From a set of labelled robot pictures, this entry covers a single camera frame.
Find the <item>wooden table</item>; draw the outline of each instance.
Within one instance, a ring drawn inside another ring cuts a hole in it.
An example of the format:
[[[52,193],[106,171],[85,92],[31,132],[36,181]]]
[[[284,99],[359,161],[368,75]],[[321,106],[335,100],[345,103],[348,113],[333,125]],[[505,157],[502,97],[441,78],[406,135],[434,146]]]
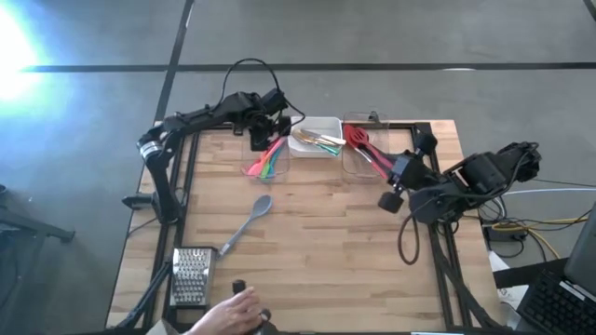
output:
[[[463,159],[454,121],[429,122],[439,140],[440,168]],[[389,138],[392,153],[412,149],[408,131],[390,130]],[[265,185],[242,175],[241,151],[242,142],[231,133],[201,134],[184,246],[222,246],[248,217],[259,195],[271,194],[274,199],[270,214],[256,221],[218,262],[212,303],[230,297],[231,283],[244,279],[256,287],[282,330],[444,329],[427,229],[420,229],[418,263],[404,264],[396,239],[407,204],[398,215],[376,205],[388,185],[346,183],[339,159],[292,159],[289,172],[279,182]],[[141,190],[151,189],[145,171]],[[130,229],[153,216],[150,210],[135,212]],[[107,325],[120,321],[146,289],[157,232],[158,224],[150,225],[129,239]],[[406,253],[411,255],[411,225],[404,237]],[[502,322],[480,226],[461,220],[455,240],[467,286]],[[450,291],[457,320],[456,298]],[[163,289],[156,315],[160,315],[161,300]],[[179,319],[193,322],[199,318],[194,313],[198,312],[179,313]]]

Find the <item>gray spoon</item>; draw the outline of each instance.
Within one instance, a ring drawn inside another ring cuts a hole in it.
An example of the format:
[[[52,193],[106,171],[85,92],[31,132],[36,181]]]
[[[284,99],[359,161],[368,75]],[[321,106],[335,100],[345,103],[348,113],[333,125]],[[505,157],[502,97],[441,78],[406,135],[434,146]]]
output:
[[[249,216],[249,219],[246,220],[244,224],[238,229],[238,231],[232,235],[232,237],[225,242],[223,247],[220,249],[219,258],[222,258],[227,254],[227,252],[234,246],[236,241],[242,236],[242,233],[249,227],[249,223],[251,223],[254,219],[262,217],[263,215],[267,214],[269,209],[273,205],[273,199],[269,195],[261,195],[257,201],[254,202],[252,205],[252,212]]]

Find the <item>metal grater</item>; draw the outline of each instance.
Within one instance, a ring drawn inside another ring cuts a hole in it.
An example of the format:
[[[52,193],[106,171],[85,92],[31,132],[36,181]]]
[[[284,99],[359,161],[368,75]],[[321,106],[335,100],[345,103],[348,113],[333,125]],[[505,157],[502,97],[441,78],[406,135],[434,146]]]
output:
[[[170,306],[206,306],[216,252],[212,248],[175,248]]]

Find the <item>white container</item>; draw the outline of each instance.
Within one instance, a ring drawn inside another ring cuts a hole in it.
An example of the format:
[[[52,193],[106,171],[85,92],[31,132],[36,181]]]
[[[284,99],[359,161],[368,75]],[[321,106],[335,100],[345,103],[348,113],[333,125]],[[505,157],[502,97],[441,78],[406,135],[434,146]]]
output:
[[[301,116],[292,116],[291,122],[294,123],[300,120]],[[338,139],[344,138],[342,130],[342,121],[337,117],[315,117],[307,116],[305,120],[298,125],[291,128],[291,131],[296,129],[311,130],[321,135],[333,136]],[[323,149],[316,145],[302,143],[296,140],[292,135],[288,137],[288,146],[290,147],[290,154],[294,157],[300,158],[335,158]]]

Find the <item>person's arm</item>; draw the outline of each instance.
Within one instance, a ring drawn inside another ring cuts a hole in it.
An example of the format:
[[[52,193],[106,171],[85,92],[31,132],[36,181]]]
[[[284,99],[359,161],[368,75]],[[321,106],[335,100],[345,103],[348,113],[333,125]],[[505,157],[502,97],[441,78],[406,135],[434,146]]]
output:
[[[211,308],[184,335],[244,335],[261,325],[261,305],[254,288]]]

